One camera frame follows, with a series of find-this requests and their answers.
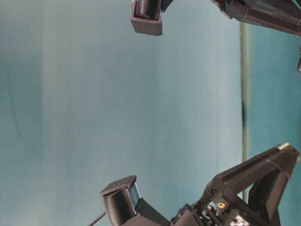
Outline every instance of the brass screw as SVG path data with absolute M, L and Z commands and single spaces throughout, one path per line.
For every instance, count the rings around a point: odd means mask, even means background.
M 226 207 L 226 204 L 223 202 L 220 202 L 217 204 L 218 208 L 224 209 Z

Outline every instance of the teal backdrop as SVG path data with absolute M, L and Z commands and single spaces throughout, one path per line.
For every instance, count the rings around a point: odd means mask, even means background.
M 244 25 L 245 151 L 252 157 L 289 142 L 301 150 L 300 37 Z M 301 164 L 285 190 L 279 211 L 283 226 L 301 224 Z
M 171 218 L 241 162 L 239 23 L 176 0 L 150 37 L 130 4 L 1 1 L 0 225 L 87 225 L 133 174 Z

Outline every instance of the bolt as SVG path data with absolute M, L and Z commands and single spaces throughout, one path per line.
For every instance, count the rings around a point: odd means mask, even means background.
M 217 206 L 218 206 L 218 208 L 220 208 L 220 209 L 224 209 L 224 208 L 226 207 L 226 204 L 223 203 L 223 202 L 220 202 L 220 203 L 217 204 Z

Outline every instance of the black cable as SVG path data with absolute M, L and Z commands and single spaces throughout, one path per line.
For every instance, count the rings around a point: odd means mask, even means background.
M 105 216 L 106 212 L 104 211 L 98 218 L 96 218 L 94 221 L 92 221 L 88 226 L 93 226 L 96 224 L 101 218 Z

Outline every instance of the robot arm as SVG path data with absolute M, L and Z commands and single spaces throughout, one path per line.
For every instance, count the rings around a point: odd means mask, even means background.
M 298 155 L 283 144 L 218 174 L 171 221 L 140 196 L 136 176 L 109 184 L 101 198 L 111 226 L 280 226 L 278 204 Z M 237 194 L 251 185 L 246 204 Z
M 301 36 L 300 0 L 211 0 L 228 18 Z M 137 33 L 162 34 L 159 16 L 173 0 L 134 0 L 131 21 Z

